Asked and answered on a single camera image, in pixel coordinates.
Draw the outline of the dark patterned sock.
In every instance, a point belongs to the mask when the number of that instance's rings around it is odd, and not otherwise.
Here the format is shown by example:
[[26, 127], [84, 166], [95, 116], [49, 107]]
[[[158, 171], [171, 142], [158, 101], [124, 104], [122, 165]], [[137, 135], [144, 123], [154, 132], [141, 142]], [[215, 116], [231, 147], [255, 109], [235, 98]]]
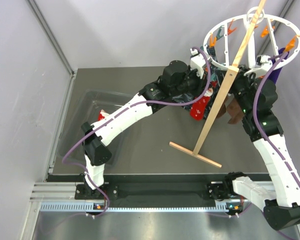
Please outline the dark patterned sock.
[[206, 50], [211, 57], [211, 62], [209, 63], [209, 67], [205, 68], [203, 79], [195, 84], [194, 89], [188, 90], [187, 92], [179, 94], [172, 98], [172, 101], [174, 103], [182, 105], [185, 110], [190, 112], [192, 104], [200, 100], [209, 88], [213, 88], [213, 94], [205, 109], [203, 119], [206, 119], [208, 117], [208, 114], [212, 108], [214, 100], [226, 74], [225, 70], [222, 70], [212, 64], [212, 61], [217, 61], [215, 48], [207, 47]]

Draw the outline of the brown sock with stripes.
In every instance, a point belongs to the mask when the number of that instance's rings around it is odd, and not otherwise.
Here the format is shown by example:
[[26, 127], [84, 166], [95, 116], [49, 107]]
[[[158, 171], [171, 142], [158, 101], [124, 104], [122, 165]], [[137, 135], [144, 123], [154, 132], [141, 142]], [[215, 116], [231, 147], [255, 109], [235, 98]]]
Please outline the brown sock with stripes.
[[235, 98], [228, 104], [226, 111], [230, 115], [230, 120], [228, 121], [230, 125], [239, 123], [244, 117], [244, 112]]

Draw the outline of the white round sock hanger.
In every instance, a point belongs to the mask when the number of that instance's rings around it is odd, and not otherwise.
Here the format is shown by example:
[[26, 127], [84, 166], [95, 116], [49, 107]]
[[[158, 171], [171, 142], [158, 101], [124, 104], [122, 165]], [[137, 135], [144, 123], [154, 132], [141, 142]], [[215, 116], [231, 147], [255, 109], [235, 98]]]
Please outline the white round sock hanger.
[[[232, 26], [233, 22], [242, 20], [244, 28], [246, 30], [247, 20], [251, 20], [254, 15], [254, 13], [252, 12], [253, 8], [254, 7], [252, 7], [246, 14], [233, 16], [231, 18], [228, 18], [228, 19], [223, 20], [222, 22], [218, 23], [209, 31], [209, 33], [205, 36], [205, 38], [203, 40], [203, 51], [208, 55], [206, 48], [209, 47], [210, 34], [212, 33], [214, 36], [216, 36], [219, 27], [221, 25], [224, 25], [224, 29], [223, 29], [224, 42], [223, 43], [224, 43], [225, 62], [219, 63], [214, 60], [212, 61], [213, 65], [215, 65], [216, 67], [220, 68], [223, 71], [227, 71], [227, 66], [231, 65], [230, 58], [229, 58], [230, 50], [229, 50], [228, 38], [231, 35], [231, 33], [233, 31], [235, 31], [235, 29], [232, 29], [231, 26]], [[248, 73], [256, 73], [258, 76], [263, 76], [266, 74], [266, 71], [268, 71], [270, 69], [270, 67], [273, 66], [273, 62], [272, 62], [273, 60], [277, 64], [276, 67], [274, 68], [274, 70], [276, 71], [278, 69], [283, 68], [284, 66], [289, 64], [292, 60], [294, 60], [300, 51], [300, 29], [295, 24], [293, 24], [292, 22], [290, 22], [282, 17], [266, 14], [265, 12], [264, 12], [264, 15], [259, 16], [259, 19], [258, 19], [255, 27], [257, 25], [259, 25], [262, 21], [265, 21], [266, 25], [262, 31], [261, 37], [263, 38], [265, 36], [269, 36], [274, 56], [270, 57], [270, 56], [267, 56], [264, 54], [256, 55], [255, 37], [254, 37], [255, 30], [254, 30], [253, 36], [251, 36], [251, 38], [250, 38], [249, 46], [245, 50], [245, 53], [247, 53], [248, 67], [250, 68]], [[279, 47], [277, 45], [277, 41], [276, 41], [275, 34], [274, 34], [275, 29], [274, 29], [274, 25], [272, 24], [273, 21], [281, 23], [281, 24], [285, 25], [286, 27], [290, 28], [294, 32], [294, 36], [299, 35], [298, 39], [295, 42], [294, 48], [291, 49], [290, 51], [285, 52], [283, 50], [282, 53], [279, 53]], [[289, 56], [284, 57], [282, 60], [279, 60], [279, 58], [282, 57], [284, 53], [289, 53]]]

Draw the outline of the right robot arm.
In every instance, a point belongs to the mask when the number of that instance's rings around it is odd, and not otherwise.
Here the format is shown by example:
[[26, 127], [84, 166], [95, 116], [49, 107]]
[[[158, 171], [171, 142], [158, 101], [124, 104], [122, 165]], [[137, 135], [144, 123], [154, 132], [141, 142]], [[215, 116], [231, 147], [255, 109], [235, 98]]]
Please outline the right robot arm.
[[288, 152], [283, 128], [271, 108], [277, 100], [276, 85], [240, 70], [230, 92], [244, 113], [242, 124], [259, 152], [274, 190], [268, 191], [242, 172], [223, 180], [229, 198], [243, 196], [258, 207], [276, 231], [300, 224], [300, 177]]

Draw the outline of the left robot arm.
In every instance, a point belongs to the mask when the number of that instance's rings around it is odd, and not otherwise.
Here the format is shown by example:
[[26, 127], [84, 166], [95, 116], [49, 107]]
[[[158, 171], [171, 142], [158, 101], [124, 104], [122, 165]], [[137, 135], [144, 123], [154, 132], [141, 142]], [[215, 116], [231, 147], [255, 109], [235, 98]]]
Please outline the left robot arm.
[[193, 108], [206, 96], [211, 86], [209, 58], [200, 47], [192, 47], [190, 51], [190, 64], [171, 61], [157, 80], [146, 84], [128, 103], [99, 121], [81, 126], [86, 163], [84, 182], [92, 198], [103, 194], [105, 164], [112, 157], [108, 145], [118, 135], [163, 107]]

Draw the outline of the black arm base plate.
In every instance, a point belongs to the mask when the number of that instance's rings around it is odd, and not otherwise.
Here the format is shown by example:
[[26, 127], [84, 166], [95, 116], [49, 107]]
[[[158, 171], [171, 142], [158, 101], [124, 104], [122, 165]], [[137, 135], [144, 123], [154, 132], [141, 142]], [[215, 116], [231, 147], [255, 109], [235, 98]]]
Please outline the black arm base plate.
[[111, 201], [126, 200], [129, 197], [134, 199], [146, 199], [154, 197], [173, 200], [185, 197], [195, 200], [217, 200], [234, 198], [232, 193], [221, 182], [108, 182], [99, 187], [91, 189], [87, 183], [79, 184], [76, 187], [76, 200], [97, 200], [107, 194]]

